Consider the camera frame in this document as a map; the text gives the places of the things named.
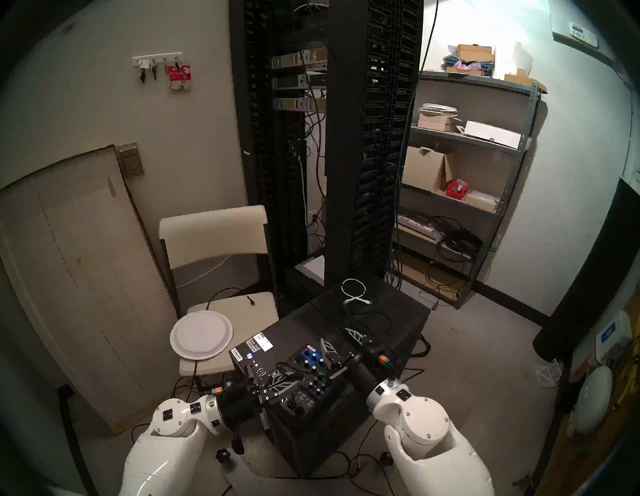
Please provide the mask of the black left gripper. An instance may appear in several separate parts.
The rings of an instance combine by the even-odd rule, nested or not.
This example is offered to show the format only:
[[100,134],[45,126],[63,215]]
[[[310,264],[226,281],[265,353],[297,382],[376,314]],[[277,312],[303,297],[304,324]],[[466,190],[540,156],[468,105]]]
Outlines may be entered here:
[[263,367],[250,367],[249,379],[252,381],[223,381],[220,415],[226,427],[231,431],[239,431],[241,424],[257,418],[263,430],[269,431],[271,423],[266,413],[266,403],[284,397],[301,380],[301,376],[287,375],[286,371],[279,368],[266,370]]

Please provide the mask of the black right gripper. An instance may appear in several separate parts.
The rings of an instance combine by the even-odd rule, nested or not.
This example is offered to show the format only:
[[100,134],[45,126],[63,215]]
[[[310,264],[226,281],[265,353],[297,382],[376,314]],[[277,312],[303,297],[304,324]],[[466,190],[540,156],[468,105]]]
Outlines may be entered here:
[[[344,328],[344,333],[360,347],[356,354],[350,354],[339,362],[336,371],[329,373],[328,382],[346,381],[363,396],[369,396],[382,383],[393,385],[396,380],[396,367],[391,361],[387,348],[378,340],[371,339],[366,333],[356,329]],[[336,347],[324,338],[320,338],[320,349],[324,359],[340,359]]]

